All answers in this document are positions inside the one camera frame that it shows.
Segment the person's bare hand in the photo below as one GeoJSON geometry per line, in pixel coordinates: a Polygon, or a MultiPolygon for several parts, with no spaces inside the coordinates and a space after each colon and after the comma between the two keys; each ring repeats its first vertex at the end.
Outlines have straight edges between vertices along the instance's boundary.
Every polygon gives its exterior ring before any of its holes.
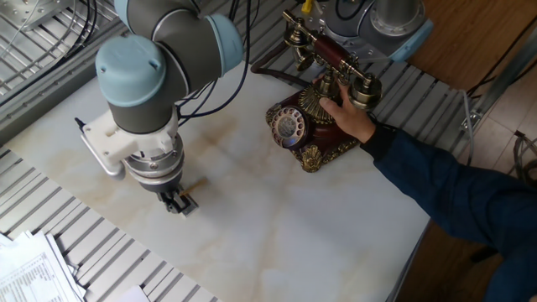
{"type": "Polygon", "coordinates": [[[349,87],[339,84],[339,88],[342,99],[341,106],[326,97],[320,99],[320,105],[332,116],[343,132],[353,136],[360,143],[366,143],[373,136],[376,125],[366,111],[351,104],[348,94],[349,87]]]}

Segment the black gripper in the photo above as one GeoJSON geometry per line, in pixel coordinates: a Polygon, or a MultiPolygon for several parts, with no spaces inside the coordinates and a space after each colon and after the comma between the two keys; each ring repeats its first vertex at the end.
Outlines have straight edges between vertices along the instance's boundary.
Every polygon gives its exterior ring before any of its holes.
{"type": "Polygon", "coordinates": [[[197,209],[197,203],[190,195],[181,195],[180,181],[182,174],[165,178],[146,179],[142,187],[148,191],[159,194],[167,212],[177,212],[181,215],[190,215],[197,209]]]}

